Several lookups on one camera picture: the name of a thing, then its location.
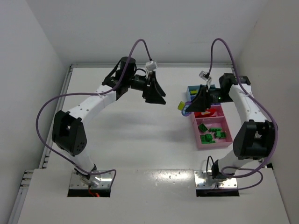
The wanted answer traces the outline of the red round lego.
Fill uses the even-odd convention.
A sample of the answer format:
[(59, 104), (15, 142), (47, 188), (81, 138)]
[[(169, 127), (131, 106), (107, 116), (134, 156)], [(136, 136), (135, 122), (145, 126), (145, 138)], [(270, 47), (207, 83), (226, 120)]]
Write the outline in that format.
[(216, 117), (217, 112), (216, 111), (207, 111), (207, 112), (195, 112), (194, 113), (195, 118), (209, 118), (209, 117)]

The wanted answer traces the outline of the purple paw lego piece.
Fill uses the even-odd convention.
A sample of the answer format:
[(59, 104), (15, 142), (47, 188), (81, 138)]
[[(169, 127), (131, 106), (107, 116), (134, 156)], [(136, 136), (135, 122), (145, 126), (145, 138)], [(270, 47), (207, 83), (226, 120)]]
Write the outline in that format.
[(188, 117), (188, 116), (191, 114), (191, 112), (187, 112), (187, 111), (186, 111), (190, 104), (191, 104), (191, 102), (186, 101), (185, 104), (184, 104), (184, 106), (183, 106), (183, 109), (181, 110), (181, 114), (182, 114), (184, 117)]

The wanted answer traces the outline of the green lego plate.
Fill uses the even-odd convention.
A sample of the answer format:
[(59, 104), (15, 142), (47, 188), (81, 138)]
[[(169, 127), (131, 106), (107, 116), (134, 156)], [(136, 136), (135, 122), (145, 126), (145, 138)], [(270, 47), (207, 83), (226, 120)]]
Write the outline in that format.
[(220, 127), (211, 127), (209, 129), (210, 132), (221, 132), (222, 131), (222, 128)]

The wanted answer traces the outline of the large green plate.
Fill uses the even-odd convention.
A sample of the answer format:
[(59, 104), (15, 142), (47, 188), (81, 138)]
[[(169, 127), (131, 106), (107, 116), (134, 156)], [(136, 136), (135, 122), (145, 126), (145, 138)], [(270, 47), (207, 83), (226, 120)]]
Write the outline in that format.
[(215, 140), (211, 138), (210, 134), (201, 135), (200, 140), (202, 144), (214, 144)]

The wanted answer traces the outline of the green base plate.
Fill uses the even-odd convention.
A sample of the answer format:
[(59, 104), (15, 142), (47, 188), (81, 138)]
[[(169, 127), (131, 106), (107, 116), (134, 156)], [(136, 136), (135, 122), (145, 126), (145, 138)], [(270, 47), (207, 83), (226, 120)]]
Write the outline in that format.
[(221, 131), (211, 132), (210, 133), (212, 139), (222, 139), (223, 133)]

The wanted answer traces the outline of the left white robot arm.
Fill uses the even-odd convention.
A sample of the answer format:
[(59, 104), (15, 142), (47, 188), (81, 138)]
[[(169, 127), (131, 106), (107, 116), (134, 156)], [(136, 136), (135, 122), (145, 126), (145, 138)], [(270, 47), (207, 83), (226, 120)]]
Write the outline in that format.
[(129, 89), (141, 91), (146, 103), (166, 104), (166, 94), (157, 81), (156, 68), (156, 62), (147, 62), (145, 75), (141, 76), (136, 73), (135, 59), (122, 57), (94, 94), (76, 107), (66, 112), (60, 110), (55, 114), (52, 141), (67, 152), (82, 180), (90, 182), (92, 176), (99, 174), (85, 150), (85, 127), (105, 107), (117, 101)]

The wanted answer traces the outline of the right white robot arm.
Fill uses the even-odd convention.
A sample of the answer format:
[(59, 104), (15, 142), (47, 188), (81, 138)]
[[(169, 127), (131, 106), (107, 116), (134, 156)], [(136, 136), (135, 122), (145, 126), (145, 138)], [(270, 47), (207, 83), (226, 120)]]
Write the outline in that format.
[(254, 97), (247, 76), (225, 73), (219, 78), (219, 88), (203, 85), (195, 97), (185, 103), (189, 112), (204, 112), (214, 103), (233, 102), (242, 126), (233, 140), (233, 149), (212, 166), (212, 177), (232, 177), (245, 164), (263, 159), (263, 163), (245, 174), (250, 176), (273, 156), (278, 143), (278, 126), (270, 113)]

